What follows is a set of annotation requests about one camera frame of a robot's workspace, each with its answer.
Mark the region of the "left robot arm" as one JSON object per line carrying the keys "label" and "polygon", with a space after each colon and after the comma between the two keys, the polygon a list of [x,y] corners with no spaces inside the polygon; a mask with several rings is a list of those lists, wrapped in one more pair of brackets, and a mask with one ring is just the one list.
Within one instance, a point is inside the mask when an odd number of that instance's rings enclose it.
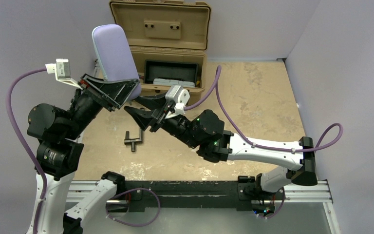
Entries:
{"label": "left robot arm", "polygon": [[80,207],[65,211],[69,186],[78,168],[84,144],[77,140],[102,109],[120,109],[138,96],[139,79],[105,81],[83,75],[67,110],[51,104],[34,106],[27,134],[38,140],[37,195],[30,234],[81,234]]}

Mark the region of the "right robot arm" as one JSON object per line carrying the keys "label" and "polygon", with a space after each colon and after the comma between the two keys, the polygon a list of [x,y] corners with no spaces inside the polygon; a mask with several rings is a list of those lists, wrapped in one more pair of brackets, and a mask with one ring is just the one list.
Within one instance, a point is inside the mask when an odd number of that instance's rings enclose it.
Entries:
{"label": "right robot arm", "polygon": [[163,95],[138,97],[136,101],[145,110],[127,106],[125,111],[142,129],[156,132],[163,129],[186,146],[197,149],[197,155],[209,162],[246,160],[276,165],[276,168],[256,176],[256,192],[274,193],[290,183],[315,186],[315,155],[312,140],[303,137],[294,142],[245,139],[238,133],[227,131],[224,122],[209,109],[195,119],[173,114],[175,102]]}

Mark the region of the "lilac zippered umbrella case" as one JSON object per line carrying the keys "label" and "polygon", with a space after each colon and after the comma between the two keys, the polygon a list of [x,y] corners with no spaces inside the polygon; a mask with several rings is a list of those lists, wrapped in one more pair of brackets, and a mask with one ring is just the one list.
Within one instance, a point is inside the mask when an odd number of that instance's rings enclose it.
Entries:
{"label": "lilac zippered umbrella case", "polygon": [[107,81],[140,80],[123,28],[117,24],[97,26],[92,40],[99,67]]}

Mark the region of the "black base bar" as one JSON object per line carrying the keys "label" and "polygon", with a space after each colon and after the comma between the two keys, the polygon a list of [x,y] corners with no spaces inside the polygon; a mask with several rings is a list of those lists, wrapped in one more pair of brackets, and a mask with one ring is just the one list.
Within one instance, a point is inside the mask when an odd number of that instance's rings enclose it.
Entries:
{"label": "black base bar", "polygon": [[129,212],[146,208],[234,209],[272,214],[275,203],[285,198],[284,189],[263,192],[253,176],[240,176],[233,181],[137,181],[122,180],[107,200],[109,210],[119,206]]}

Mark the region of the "black tray in toolbox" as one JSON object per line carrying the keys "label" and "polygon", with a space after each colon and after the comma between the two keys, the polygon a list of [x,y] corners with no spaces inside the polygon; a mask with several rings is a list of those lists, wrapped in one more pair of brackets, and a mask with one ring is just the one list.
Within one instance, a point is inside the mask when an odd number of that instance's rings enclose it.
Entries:
{"label": "black tray in toolbox", "polygon": [[160,60],[146,60],[144,82],[179,82],[181,84],[196,87],[199,72],[199,64],[194,62],[173,62]]}

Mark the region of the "grey box in toolbox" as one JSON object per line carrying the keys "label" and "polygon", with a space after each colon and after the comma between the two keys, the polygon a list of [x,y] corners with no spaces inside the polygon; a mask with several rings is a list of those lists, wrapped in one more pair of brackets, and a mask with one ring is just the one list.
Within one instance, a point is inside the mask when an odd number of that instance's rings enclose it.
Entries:
{"label": "grey box in toolbox", "polygon": [[182,81],[176,79],[165,79],[165,78],[156,78],[153,80],[154,85],[181,85],[183,87],[195,87],[195,83],[191,81]]}

